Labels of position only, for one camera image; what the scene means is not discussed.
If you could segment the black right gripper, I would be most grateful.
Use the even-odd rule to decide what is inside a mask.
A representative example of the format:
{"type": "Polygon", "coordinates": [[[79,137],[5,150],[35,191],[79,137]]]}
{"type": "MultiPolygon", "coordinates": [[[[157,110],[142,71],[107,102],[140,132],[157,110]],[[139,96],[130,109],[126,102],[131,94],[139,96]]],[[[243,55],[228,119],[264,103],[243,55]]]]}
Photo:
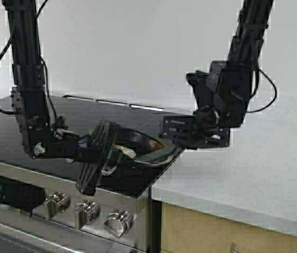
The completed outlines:
{"type": "Polygon", "coordinates": [[[208,72],[187,73],[186,81],[193,89],[197,110],[194,116],[164,116],[159,137],[187,149],[228,147],[230,128],[241,126],[248,109],[252,71],[247,64],[216,60],[208,72]],[[196,124],[207,132],[197,132],[196,124]]]}

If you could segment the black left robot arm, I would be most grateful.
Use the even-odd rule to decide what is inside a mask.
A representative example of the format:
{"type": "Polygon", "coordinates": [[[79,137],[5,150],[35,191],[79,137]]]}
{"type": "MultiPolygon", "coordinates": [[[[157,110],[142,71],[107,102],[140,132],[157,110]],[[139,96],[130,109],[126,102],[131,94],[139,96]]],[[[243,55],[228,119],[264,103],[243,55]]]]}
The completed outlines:
{"type": "Polygon", "coordinates": [[[51,123],[41,60],[35,1],[3,1],[12,37],[13,114],[25,153],[32,159],[66,158],[81,162],[77,190],[95,195],[120,125],[100,120],[91,134],[71,132],[64,118],[51,123]]]}

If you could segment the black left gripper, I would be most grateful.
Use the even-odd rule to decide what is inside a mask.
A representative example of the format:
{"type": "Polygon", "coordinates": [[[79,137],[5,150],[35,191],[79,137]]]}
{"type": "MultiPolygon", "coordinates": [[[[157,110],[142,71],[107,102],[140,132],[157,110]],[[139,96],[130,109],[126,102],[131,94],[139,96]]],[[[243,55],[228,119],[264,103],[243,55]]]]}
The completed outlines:
{"type": "Polygon", "coordinates": [[[31,157],[36,159],[66,158],[82,164],[76,188],[84,195],[94,196],[102,176],[102,167],[110,153],[120,125],[102,119],[91,134],[65,134],[61,139],[51,133],[31,134],[31,157]]]}

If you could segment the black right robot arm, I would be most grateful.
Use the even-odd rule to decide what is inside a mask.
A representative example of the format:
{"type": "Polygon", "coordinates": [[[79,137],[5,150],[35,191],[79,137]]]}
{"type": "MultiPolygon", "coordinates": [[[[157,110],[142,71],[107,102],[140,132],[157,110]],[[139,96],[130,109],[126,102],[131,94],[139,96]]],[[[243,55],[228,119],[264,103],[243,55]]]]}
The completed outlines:
{"type": "Polygon", "coordinates": [[[185,149],[225,148],[230,130],[239,128],[259,87],[259,57],[273,1],[244,1],[227,60],[212,61],[209,71],[186,74],[197,109],[168,115],[159,136],[185,149]]]}

